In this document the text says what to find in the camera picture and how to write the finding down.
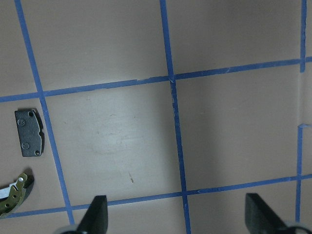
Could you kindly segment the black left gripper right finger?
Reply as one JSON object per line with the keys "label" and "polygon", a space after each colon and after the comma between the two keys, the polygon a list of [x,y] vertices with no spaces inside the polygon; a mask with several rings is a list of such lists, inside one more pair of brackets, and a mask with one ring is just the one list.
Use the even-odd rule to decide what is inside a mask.
{"label": "black left gripper right finger", "polygon": [[286,234],[288,227],[257,193],[245,195],[245,225],[250,234]]}

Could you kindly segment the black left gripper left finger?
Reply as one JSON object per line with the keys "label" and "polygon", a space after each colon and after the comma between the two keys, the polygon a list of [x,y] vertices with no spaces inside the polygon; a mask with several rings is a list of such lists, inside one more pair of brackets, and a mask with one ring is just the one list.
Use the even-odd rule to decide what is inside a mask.
{"label": "black left gripper left finger", "polygon": [[78,234],[106,234],[108,230],[108,204],[105,195],[92,200],[83,219],[77,227]]}

